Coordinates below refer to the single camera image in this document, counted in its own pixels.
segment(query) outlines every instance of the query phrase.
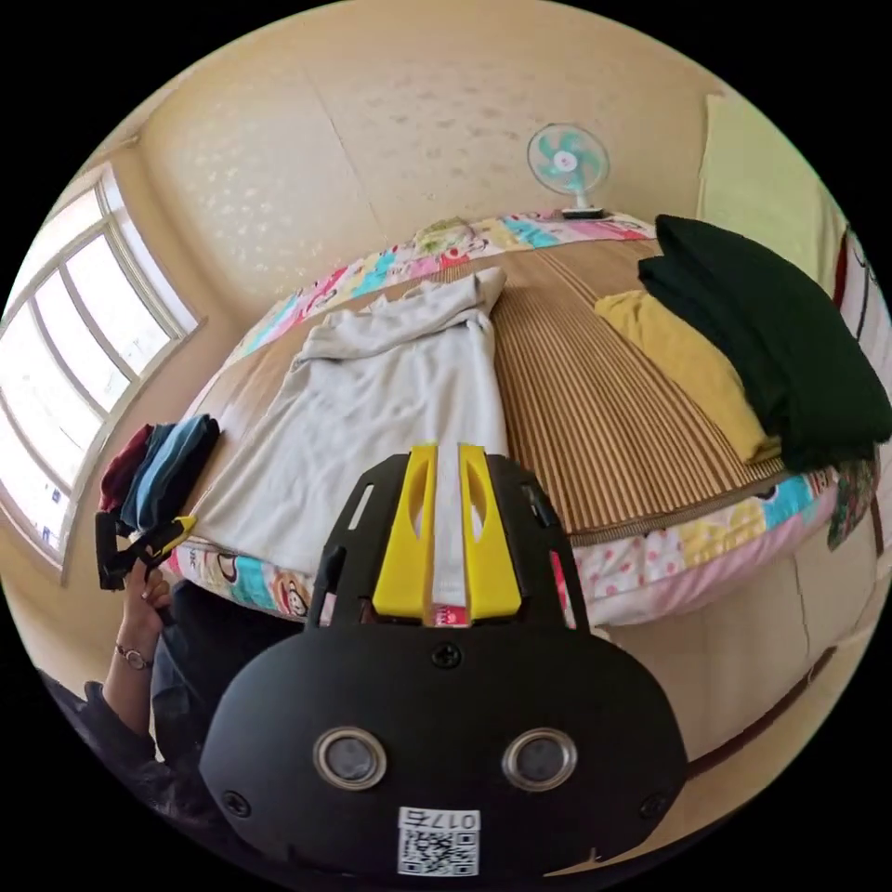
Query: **bamboo mat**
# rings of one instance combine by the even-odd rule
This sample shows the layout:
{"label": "bamboo mat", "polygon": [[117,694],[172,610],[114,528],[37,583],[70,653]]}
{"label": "bamboo mat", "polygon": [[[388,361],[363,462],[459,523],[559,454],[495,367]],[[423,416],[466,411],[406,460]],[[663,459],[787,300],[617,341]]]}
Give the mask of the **bamboo mat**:
{"label": "bamboo mat", "polygon": [[[535,472],[574,544],[693,519],[788,476],[780,459],[741,462],[686,394],[595,314],[600,297],[640,287],[637,261],[658,253],[656,242],[582,242],[483,257],[428,277],[505,270],[492,322],[509,452]],[[359,309],[381,294],[396,299],[414,284],[331,308],[226,369],[190,410],[212,414],[224,431],[190,506],[266,411],[327,312]]]}

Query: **lens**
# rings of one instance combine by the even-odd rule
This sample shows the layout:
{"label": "lens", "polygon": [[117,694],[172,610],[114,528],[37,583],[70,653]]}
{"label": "lens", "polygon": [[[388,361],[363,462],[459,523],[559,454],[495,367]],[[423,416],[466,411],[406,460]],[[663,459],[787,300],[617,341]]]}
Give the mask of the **lens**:
{"label": "lens", "polygon": [[387,769],[384,747],[361,728],[334,728],[316,742],[313,762],[321,776],[341,790],[368,790]]}
{"label": "lens", "polygon": [[576,768],[576,746],[552,728],[521,734],[505,750],[502,769],[511,783],[530,793],[544,793],[562,784]]}

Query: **dark green towel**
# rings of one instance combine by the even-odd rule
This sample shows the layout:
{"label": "dark green towel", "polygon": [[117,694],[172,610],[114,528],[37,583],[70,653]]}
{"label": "dark green towel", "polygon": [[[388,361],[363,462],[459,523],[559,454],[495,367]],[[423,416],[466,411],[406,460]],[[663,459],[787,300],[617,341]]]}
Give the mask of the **dark green towel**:
{"label": "dark green towel", "polygon": [[872,459],[892,406],[823,289],[764,245],[699,220],[657,217],[662,256],[638,276],[737,370],[793,472]]}

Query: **bed sheet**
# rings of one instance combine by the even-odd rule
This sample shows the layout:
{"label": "bed sheet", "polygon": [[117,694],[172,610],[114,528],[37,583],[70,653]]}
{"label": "bed sheet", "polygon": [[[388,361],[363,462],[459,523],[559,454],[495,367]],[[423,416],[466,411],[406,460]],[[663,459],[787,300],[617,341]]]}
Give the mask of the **bed sheet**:
{"label": "bed sheet", "polygon": [[389,285],[397,285],[479,257],[508,251],[531,251],[572,242],[653,239],[654,229],[634,217],[617,214],[605,220],[563,220],[554,212],[490,217],[449,230],[438,237],[419,237],[363,257],[330,276],[301,288],[273,307],[242,338],[223,367],[248,356],[322,309]]}
{"label": "bed sheet", "polygon": [[[630,216],[569,222],[555,219],[552,212],[492,217],[461,227],[454,237],[449,231],[419,234],[336,270],[277,304],[247,333],[224,368],[323,309],[477,257],[570,242],[652,238],[653,227]],[[856,509],[840,505],[839,479],[834,470],[796,476],[763,496],[691,522],[575,547],[588,621],[592,626],[643,623],[694,610],[718,584],[789,552],[840,511],[848,512],[841,525],[850,529]],[[313,581],[287,568],[198,541],[178,546],[168,565],[176,576],[247,608],[298,621],[307,615]],[[556,576],[566,612],[559,567]],[[434,613],[438,624],[465,622],[460,605],[436,605]]]}
{"label": "bed sheet", "polygon": [[[834,472],[792,477],[765,497],[688,523],[574,548],[589,624],[645,623],[695,610],[718,584],[788,554],[823,526],[835,510],[837,488]],[[244,607],[298,621],[307,616],[313,580],[287,568],[199,542],[178,546],[168,563],[176,576]],[[555,569],[568,611],[563,577]],[[433,612],[439,625],[466,622],[460,605],[438,604]]]}

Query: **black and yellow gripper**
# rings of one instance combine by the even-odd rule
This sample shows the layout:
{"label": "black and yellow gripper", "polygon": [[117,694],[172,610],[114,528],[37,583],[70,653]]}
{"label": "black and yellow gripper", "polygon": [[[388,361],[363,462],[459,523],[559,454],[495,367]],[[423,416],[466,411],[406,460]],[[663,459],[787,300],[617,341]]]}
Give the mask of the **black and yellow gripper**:
{"label": "black and yellow gripper", "polygon": [[[527,887],[640,846],[685,783],[672,704],[643,664],[589,633],[569,540],[536,477],[450,448],[458,479],[435,444],[362,475],[303,632],[242,669],[208,730],[200,770],[221,814],[309,885],[324,872],[437,884],[403,857],[415,815],[413,833],[465,827],[456,839],[474,848],[428,888]],[[459,522],[468,619],[437,626],[435,530],[455,524],[458,537]]]}
{"label": "black and yellow gripper", "polygon": [[[195,526],[191,515],[173,518],[144,532],[127,548],[118,549],[117,521],[112,514],[98,511],[96,514],[96,563],[99,588],[105,591],[121,591],[138,559],[146,565],[146,575],[163,564],[177,545],[186,541]],[[169,610],[159,610],[164,625],[173,624]]]}
{"label": "black and yellow gripper", "polygon": [[[565,625],[554,556],[574,625],[587,630],[571,546],[538,479],[479,446],[457,448],[469,623]],[[331,624],[432,623],[437,466],[437,444],[424,443],[360,477],[325,546],[308,625],[329,596]]]}

